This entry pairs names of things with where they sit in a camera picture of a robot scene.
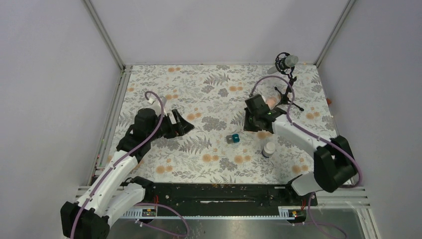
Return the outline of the white pill bottle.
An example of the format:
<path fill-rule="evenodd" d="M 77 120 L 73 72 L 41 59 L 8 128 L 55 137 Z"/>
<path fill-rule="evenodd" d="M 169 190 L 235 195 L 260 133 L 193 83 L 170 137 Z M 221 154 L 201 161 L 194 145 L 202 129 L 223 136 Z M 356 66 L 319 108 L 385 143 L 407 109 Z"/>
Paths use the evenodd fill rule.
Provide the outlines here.
<path fill-rule="evenodd" d="M 270 158 L 276 151 L 276 146 L 273 142 L 267 142 L 264 144 L 261 154 L 265 158 Z"/>

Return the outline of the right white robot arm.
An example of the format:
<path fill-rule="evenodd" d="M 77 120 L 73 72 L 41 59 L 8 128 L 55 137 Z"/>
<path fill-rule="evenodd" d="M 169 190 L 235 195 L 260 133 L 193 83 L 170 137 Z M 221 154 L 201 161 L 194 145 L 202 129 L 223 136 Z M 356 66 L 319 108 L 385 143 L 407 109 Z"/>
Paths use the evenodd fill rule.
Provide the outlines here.
<path fill-rule="evenodd" d="M 287 111 L 270 108 L 261 95 L 248 98 L 245 108 L 244 130 L 267 131 L 283 137 L 313 158 L 314 170 L 292 179 L 285 192 L 288 203 L 298 205 L 305 195 L 316 192 L 334 192 L 358 174 L 348 141 L 337 136 L 326 140 L 309 129 L 293 122 Z"/>

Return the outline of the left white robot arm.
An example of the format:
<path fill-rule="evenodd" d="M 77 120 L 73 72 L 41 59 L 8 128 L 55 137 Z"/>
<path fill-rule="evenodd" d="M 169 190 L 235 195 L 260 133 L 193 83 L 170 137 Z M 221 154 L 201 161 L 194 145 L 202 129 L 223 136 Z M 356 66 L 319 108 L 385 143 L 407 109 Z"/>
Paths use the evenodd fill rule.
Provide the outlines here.
<path fill-rule="evenodd" d="M 183 136 L 193 129 L 194 125 L 177 110 L 161 115 L 151 108 L 140 109 L 119 141 L 112 161 L 94 184 L 76 202 L 62 206 L 63 235 L 70 239 L 105 239 L 117 219 L 137 203 L 147 206 L 143 216 L 156 216 L 159 204 L 152 181 L 136 176 L 122 193 L 116 197 L 113 194 L 150 150 L 152 141 Z"/>

